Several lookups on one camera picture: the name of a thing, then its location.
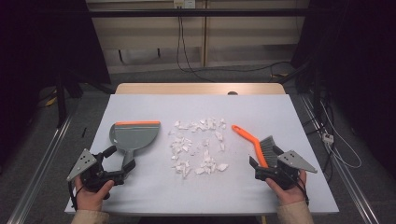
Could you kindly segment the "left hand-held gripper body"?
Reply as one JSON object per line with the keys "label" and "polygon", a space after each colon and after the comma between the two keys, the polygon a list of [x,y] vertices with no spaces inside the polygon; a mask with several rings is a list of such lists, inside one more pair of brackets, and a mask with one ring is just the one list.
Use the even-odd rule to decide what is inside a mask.
{"label": "left hand-held gripper body", "polygon": [[71,168],[66,181],[71,182],[78,175],[89,191],[98,191],[108,180],[113,180],[115,185],[123,185],[123,171],[108,172],[103,167],[102,152],[91,154],[88,149],[84,149],[74,166]]}

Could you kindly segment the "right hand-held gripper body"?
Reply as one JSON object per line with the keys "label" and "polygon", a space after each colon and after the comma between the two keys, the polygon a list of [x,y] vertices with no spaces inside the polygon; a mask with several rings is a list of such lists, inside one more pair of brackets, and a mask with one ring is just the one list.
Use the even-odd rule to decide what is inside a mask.
{"label": "right hand-held gripper body", "polygon": [[318,170],[294,150],[276,153],[268,167],[254,161],[255,178],[274,180],[282,189],[291,189],[298,182],[299,171],[316,173]]}

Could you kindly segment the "orange brush with grey bristles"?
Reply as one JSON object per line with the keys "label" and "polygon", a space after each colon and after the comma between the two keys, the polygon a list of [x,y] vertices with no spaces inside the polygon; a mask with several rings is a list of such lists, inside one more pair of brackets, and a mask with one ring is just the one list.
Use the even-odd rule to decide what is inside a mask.
{"label": "orange brush with grey bristles", "polygon": [[276,143],[272,135],[264,138],[263,140],[259,140],[257,137],[237,125],[233,125],[232,129],[235,133],[239,134],[253,145],[256,158],[261,167],[269,168],[276,166],[277,154],[274,152]]}

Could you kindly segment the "grey dustpan with orange edge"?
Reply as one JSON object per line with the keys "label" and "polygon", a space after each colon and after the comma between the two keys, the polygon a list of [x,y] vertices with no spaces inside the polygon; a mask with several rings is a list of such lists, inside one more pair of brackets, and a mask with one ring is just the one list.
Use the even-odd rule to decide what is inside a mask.
{"label": "grey dustpan with orange edge", "polygon": [[157,136],[161,123],[149,121],[118,121],[109,131],[110,142],[124,153],[122,166],[134,160],[134,152],[147,147]]}

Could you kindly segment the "pile of white paper scraps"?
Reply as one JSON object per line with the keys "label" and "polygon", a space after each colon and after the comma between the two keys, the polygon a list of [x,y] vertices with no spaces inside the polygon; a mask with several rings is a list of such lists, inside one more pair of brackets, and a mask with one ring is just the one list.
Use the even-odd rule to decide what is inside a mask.
{"label": "pile of white paper scraps", "polygon": [[226,129],[225,119],[177,120],[168,132],[175,173],[186,179],[189,174],[211,175],[226,171],[229,164],[219,162],[216,157],[217,153],[222,155],[226,151]]}

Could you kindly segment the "person's right hand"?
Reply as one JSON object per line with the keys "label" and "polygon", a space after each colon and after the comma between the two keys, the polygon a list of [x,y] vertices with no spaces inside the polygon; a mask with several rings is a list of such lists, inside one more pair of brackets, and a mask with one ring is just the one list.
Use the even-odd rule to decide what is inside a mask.
{"label": "person's right hand", "polygon": [[283,190],[274,180],[271,178],[265,179],[266,184],[275,192],[280,205],[286,205],[290,203],[305,202],[306,201],[306,171],[299,171],[299,181],[291,189]]}

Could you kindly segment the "person's left hand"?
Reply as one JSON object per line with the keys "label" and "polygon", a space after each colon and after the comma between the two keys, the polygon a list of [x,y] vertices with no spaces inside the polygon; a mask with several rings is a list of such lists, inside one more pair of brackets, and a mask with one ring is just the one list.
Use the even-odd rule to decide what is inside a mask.
{"label": "person's left hand", "polygon": [[78,175],[75,178],[75,187],[77,188],[77,205],[78,210],[101,211],[103,200],[114,186],[113,180],[108,180],[97,192],[86,190]]}

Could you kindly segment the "black metal stand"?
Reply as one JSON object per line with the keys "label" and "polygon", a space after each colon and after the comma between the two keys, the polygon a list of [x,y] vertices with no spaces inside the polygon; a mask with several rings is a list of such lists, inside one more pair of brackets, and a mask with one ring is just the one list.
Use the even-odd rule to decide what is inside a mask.
{"label": "black metal stand", "polygon": [[61,128],[67,117],[67,109],[64,97],[64,83],[62,74],[59,73],[56,77],[56,92],[58,101],[58,128]]}

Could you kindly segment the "wooden table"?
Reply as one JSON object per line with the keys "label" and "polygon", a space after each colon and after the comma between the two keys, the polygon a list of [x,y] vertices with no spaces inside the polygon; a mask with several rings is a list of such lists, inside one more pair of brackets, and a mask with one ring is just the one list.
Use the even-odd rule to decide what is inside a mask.
{"label": "wooden table", "polygon": [[278,83],[121,83],[116,94],[285,94]]}

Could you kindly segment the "black curtain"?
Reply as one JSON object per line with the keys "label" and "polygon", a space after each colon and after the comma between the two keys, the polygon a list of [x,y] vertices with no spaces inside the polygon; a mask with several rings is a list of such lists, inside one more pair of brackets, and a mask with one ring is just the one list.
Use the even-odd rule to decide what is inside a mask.
{"label": "black curtain", "polygon": [[0,165],[23,137],[39,92],[80,82],[108,84],[87,0],[0,0]]}
{"label": "black curtain", "polygon": [[396,0],[308,0],[291,59],[317,60],[327,88],[374,157],[396,178]]}

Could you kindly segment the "black horizontal bar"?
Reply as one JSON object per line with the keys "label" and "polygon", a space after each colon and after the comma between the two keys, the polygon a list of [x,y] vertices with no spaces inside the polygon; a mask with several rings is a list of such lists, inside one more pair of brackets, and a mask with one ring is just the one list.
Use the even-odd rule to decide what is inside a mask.
{"label": "black horizontal bar", "polygon": [[131,10],[91,10],[95,18],[117,17],[293,17],[307,16],[313,11],[306,8],[271,9],[131,9]]}

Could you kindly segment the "aluminium floor rail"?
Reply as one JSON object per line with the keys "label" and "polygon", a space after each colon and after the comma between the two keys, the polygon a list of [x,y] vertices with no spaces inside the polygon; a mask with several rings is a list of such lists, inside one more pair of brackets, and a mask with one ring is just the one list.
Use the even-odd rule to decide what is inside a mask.
{"label": "aluminium floor rail", "polygon": [[[311,123],[314,125],[316,131],[318,132],[318,137],[321,138],[321,135],[323,133],[328,132],[327,129],[320,121],[317,121],[317,119],[315,118],[314,107],[309,100],[309,97],[301,95],[300,98],[302,103],[304,104],[306,113],[311,119]],[[350,172],[350,166],[347,165],[347,163],[344,161],[337,148],[332,149],[328,143],[325,143],[324,147],[328,153],[332,154],[331,159],[333,167],[337,170],[338,174],[343,180],[348,194],[350,195],[353,203],[355,204],[362,217],[363,223],[379,224],[379,219],[377,218],[373,207],[370,205],[368,199],[366,198],[357,181]]]}
{"label": "aluminium floor rail", "polygon": [[14,208],[10,218],[8,219],[7,224],[24,224],[24,221],[27,218],[27,215],[35,201],[35,198],[37,197],[37,194],[41,189],[46,174],[50,169],[54,157],[62,141],[64,140],[64,136],[67,133],[72,118],[73,115],[69,114],[64,119],[62,125],[56,129],[48,147],[46,148],[44,155],[40,160],[40,163],[35,169],[35,172],[32,174],[27,188],[21,195],[16,207]]}

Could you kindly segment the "white wall outlet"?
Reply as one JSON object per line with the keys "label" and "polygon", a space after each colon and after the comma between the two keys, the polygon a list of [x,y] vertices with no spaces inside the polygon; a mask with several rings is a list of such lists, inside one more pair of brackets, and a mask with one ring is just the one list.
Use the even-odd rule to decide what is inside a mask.
{"label": "white wall outlet", "polygon": [[174,0],[174,8],[196,8],[195,0]]}

